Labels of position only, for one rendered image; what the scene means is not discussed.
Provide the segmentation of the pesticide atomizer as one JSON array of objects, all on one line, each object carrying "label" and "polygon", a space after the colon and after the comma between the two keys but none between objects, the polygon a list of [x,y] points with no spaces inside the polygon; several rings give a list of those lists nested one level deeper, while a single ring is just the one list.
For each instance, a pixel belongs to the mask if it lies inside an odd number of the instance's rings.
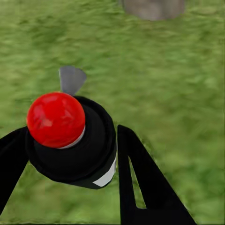
[{"label": "pesticide atomizer", "polygon": [[40,96],[27,115],[29,161],[50,180],[101,189],[112,181],[117,162],[111,116],[98,103],[75,96],[88,80],[78,67],[59,69],[61,92]]}]

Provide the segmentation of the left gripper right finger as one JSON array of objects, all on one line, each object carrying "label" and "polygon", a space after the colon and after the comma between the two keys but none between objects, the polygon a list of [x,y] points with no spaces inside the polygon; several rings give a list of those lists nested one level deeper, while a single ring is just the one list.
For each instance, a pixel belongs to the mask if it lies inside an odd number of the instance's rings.
[{"label": "left gripper right finger", "polygon": [[[117,130],[121,225],[196,225],[135,132]],[[147,209],[136,206],[129,160]]]}]

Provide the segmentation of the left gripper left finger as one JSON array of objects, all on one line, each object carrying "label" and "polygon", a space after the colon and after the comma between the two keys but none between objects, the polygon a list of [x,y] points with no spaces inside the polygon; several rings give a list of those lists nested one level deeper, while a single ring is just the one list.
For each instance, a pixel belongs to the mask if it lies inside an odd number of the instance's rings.
[{"label": "left gripper left finger", "polygon": [[25,148],[27,129],[19,128],[0,139],[0,214],[29,161]]}]

